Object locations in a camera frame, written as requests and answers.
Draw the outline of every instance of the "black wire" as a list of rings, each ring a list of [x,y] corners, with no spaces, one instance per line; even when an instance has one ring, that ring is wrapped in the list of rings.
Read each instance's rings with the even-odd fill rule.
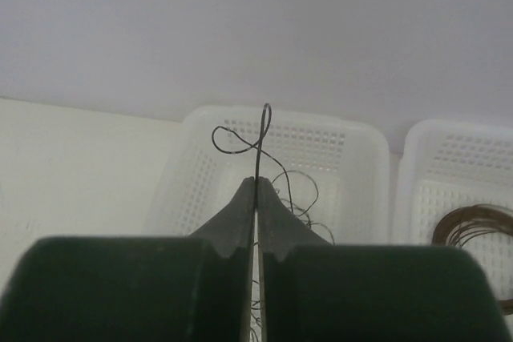
[[[267,120],[267,123],[265,123],[265,117],[267,115],[267,111],[269,112],[269,118]],[[292,202],[292,192],[290,190],[290,179],[289,179],[289,175],[287,174],[287,171],[285,169],[285,167],[283,166],[283,164],[281,164],[281,162],[274,158],[272,155],[270,155],[268,152],[262,150],[262,143],[264,142],[264,138],[265,136],[267,135],[267,132],[269,131],[269,127],[271,126],[271,118],[273,116],[273,109],[271,108],[271,105],[269,103],[266,103],[264,105],[264,110],[262,111],[262,116],[261,116],[261,127],[260,127],[260,134],[259,134],[259,138],[258,140],[255,142],[255,143],[250,143],[248,142],[247,140],[245,140],[244,138],[242,138],[238,132],[236,132],[235,130],[232,130],[231,128],[228,128],[228,127],[224,127],[224,126],[217,126],[216,128],[214,128],[214,130],[212,131],[212,144],[214,145],[214,147],[222,152],[223,154],[228,154],[228,155],[237,155],[237,154],[244,154],[245,152],[248,152],[250,151],[251,149],[256,149],[256,164],[255,164],[255,209],[258,208],[258,201],[257,201],[257,197],[258,197],[258,194],[257,194],[257,184],[258,184],[258,177],[260,176],[260,159],[261,159],[261,154],[264,154],[265,156],[267,156],[268,158],[272,159],[278,166],[280,166],[281,170],[283,170],[283,172],[285,173],[285,178],[287,179],[287,190],[288,190],[288,193],[289,193],[289,199],[290,201]],[[248,147],[246,148],[243,148],[241,150],[236,150],[236,151],[228,151],[228,150],[224,150],[222,149],[221,147],[218,146],[218,144],[216,143],[216,132],[218,130],[223,130],[223,131],[227,131],[231,134],[234,134],[242,143],[245,143],[248,145]],[[294,209],[293,209],[293,206],[291,204],[290,206],[290,211],[292,213],[294,213]]]
[[[313,205],[315,203],[317,203],[317,201],[319,200],[319,186],[317,185],[317,182],[315,181],[314,178],[312,178],[310,175],[306,174],[305,172],[303,171],[299,171],[299,170],[283,170],[280,174],[277,175],[276,178],[273,179],[273,181],[271,182],[272,185],[274,185],[274,183],[278,180],[278,178],[280,178],[282,175],[287,175],[287,177],[290,175],[290,174],[301,174],[303,176],[305,176],[306,178],[310,179],[310,181],[313,183],[313,186],[315,187],[315,199],[313,200],[313,202],[306,208],[306,210],[303,210],[301,209],[300,207],[298,207],[296,204],[294,204],[294,207],[299,209],[299,210],[302,210],[303,212],[300,214],[300,215],[297,215],[297,217],[301,217],[303,215],[305,215],[309,210],[310,208],[313,207]]]
[[[331,232],[331,230],[325,226],[323,223],[318,223],[318,222],[312,222],[310,216],[309,216],[309,210],[312,208],[312,206],[318,201],[319,199],[319,187],[317,185],[317,183],[315,182],[315,180],[308,174],[304,173],[303,171],[299,171],[299,170],[290,170],[290,171],[287,171],[285,169],[285,167],[283,166],[283,164],[276,158],[274,158],[272,155],[270,155],[268,152],[262,150],[262,145],[263,145],[263,142],[264,142],[264,138],[265,136],[267,135],[268,131],[269,131],[269,128],[271,126],[271,120],[272,120],[272,116],[273,116],[273,110],[271,108],[271,105],[269,103],[266,103],[264,105],[264,110],[262,111],[262,116],[261,116],[261,125],[260,125],[260,132],[259,132],[259,137],[258,137],[258,140],[255,142],[255,143],[250,143],[248,142],[247,140],[245,140],[244,138],[242,138],[239,133],[236,131],[236,130],[233,130],[231,128],[228,128],[228,127],[224,127],[224,126],[217,126],[216,128],[214,128],[214,130],[212,131],[212,144],[213,146],[221,153],[223,154],[227,154],[227,155],[238,155],[238,154],[244,154],[245,152],[248,152],[252,149],[255,149],[256,150],[256,162],[255,162],[255,196],[254,196],[254,209],[257,210],[258,209],[258,179],[259,179],[259,176],[260,176],[260,162],[261,162],[261,155],[264,154],[265,156],[267,156],[268,158],[272,159],[278,166],[280,166],[282,172],[276,177],[274,178],[274,180],[272,181],[272,184],[274,184],[278,178],[280,178],[282,175],[285,176],[285,179],[286,179],[286,182],[287,182],[287,192],[288,192],[288,195],[289,195],[289,199],[281,199],[281,201],[283,202],[286,202],[286,203],[289,203],[290,205],[290,211],[298,218],[301,218],[302,216],[304,216],[306,218],[306,220],[304,219],[300,219],[301,222],[303,222],[305,224],[305,226],[309,229],[312,229],[312,226],[313,225],[318,225],[318,226],[322,226],[325,230],[328,231],[329,233],[329,236],[331,237],[331,240],[332,240],[332,243],[335,244],[335,239],[333,237],[333,233]],[[242,143],[246,144],[247,147],[246,148],[243,148],[241,150],[235,150],[235,151],[228,151],[228,150],[224,150],[223,148],[219,147],[217,142],[216,142],[216,132],[218,130],[223,130],[223,131],[226,131],[230,134],[234,134]],[[289,174],[290,173],[298,173],[298,174],[301,174],[303,176],[305,176],[306,178],[308,178],[310,181],[312,181],[313,185],[315,186],[315,192],[316,192],[316,196],[315,196],[315,199],[314,201],[306,208],[306,209],[303,209],[299,206],[297,206],[295,203],[293,203],[293,200],[292,200],[292,191],[291,191],[291,188],[290,188],[290,178],[289,178]],[[294,213],[294,208],[297,209],[300,214],[299,215],[296,215]],[[258,245],[258,242],[255,242],[253,244],[253,246],[256,246]],[[258,284],[260,285],[260,282],[258,282],[257,280],[252,280],[252,282],[254,284]],[[251,305],[251,309],[250,310],[254,310],[254,311],[260,311],[260,301],[259,300],[256,300],[256,301],[253,301],[252,302],[252,305]],[[252,312],[251,312],[251,317],[255,320],[255,323],[258,327],[261,327],[261,318],[254,315]],[[259,338],[258,338],[258,334],[257,334],[257,331],[251,327],[251,340],[252,342],[260,342]]]
[[[260,340],[258,339],[258,334],[254,328],[251,328],[251,341],[252,342],[255,342],[255,341],[260,342]]]
[[[312,184],[315,187],[315,193],[316,194],[315,194],[315,199],[313,200],[313,202],[306,209],[297,206],[295,203],[290,202],[286,198],[280,198],[280,200],[282,202],[290,203],[294,207],[295,210],[300,212],[300,214],[296,215],[297,218],[301,218],[304,215],[306,217],[306,220],[302,219],[301,222],[303,222],[305,224],[305,226],[307,228],[309,228],[310,230],[312,229],[312,226],[321,226],[321,227],[323,227],[329,233],[329,237],[331,238],[331,243],[335,244],[335,237],[333,236],[333,233],[329,229],[329,227],[326,226],[323,223],[320,223],[320,222],[312,222],[312,219],[310,218],[310,215],[308,214],[308,211],[319,200],[319,186],[317,185],[317,182],[315,181],[315,179],[312,178],[310,175],[304,173],[303,171],[287,170],[285,172],[281,172],[280,174],[278,174],[278,176],[273,179],[272,184],[274,184],[277,181],[277,179],[280,178],[282,175],[286,175],[285,173],[287,173],[287,174],[297,173],[297,174],[301,174],[301,175],[305,176],[306,178],[310,179],[310,181],[312,182]]]

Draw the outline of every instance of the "copper wire coil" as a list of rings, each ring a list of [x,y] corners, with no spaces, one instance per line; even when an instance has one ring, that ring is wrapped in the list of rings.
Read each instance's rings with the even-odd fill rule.
[[[496,233],[513,236],[513,211],[484,204],[462,207],[438,222],[431,244],[462,248],[473,238]],[[499,305],[505,315],[513,314],[513,299],[500,300]]]

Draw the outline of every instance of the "plastic basket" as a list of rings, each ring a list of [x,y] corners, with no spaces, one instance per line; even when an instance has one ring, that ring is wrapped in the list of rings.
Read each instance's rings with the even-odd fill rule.
[[[233,197],[243,178],[254,175],[256,152],[225,155],[212,145],[212,130],[223,125],[249,142],[258,139],[261,109],[203,107],[185,120],[162,174],[146,222],[146,233],[187,235],[216,214]],[[220,131],[227,150],[246,147]],[[388,240],[389,151],[384,136],[372,127],[340,119],[273,111],[264,150],[288,170],[310,175],[319,200],[309,214],[323,223],[337,242],[385,243]],[[261,176],[274,179],[281,169],[262,155]],[[293,202],[308,207],[315,187],[303,175],[291,174]],[[285,178],[275,183],[287,198]],[[329,238],[323,227],[313,228]]]
[[[430,243],[438,221],[479,203],[513,208],[513,130],[429,120],[411,129],[399,166],[392,240]],[[513,297],[513,244],[506,235],[464,247],[482,265],[499,299]]]

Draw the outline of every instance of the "gray wall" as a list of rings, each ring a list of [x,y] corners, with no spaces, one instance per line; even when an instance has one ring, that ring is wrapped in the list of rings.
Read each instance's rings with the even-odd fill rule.
[[[513,0],[0,0],[0,96],[181,120],[204,103],[513,122]]]

